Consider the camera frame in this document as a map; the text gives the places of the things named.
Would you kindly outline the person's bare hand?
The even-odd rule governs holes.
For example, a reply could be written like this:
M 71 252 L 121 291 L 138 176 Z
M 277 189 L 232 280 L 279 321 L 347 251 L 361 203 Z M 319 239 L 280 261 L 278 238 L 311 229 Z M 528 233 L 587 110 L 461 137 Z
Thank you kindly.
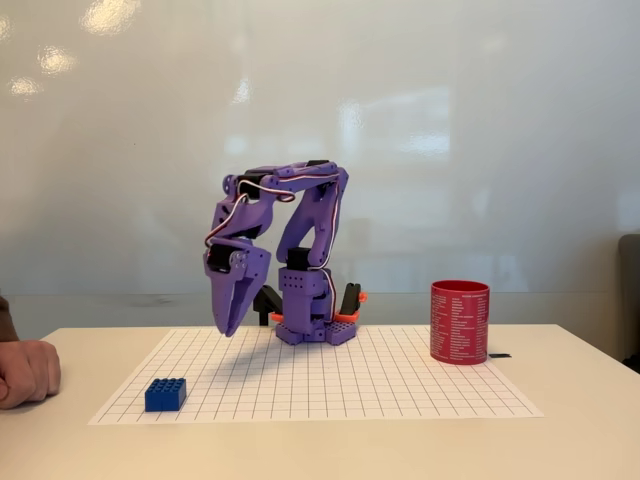
M 56 348 L 41 340 L 1 343 L 1 409 L 40 402 L 59 392 L 61 366 Z

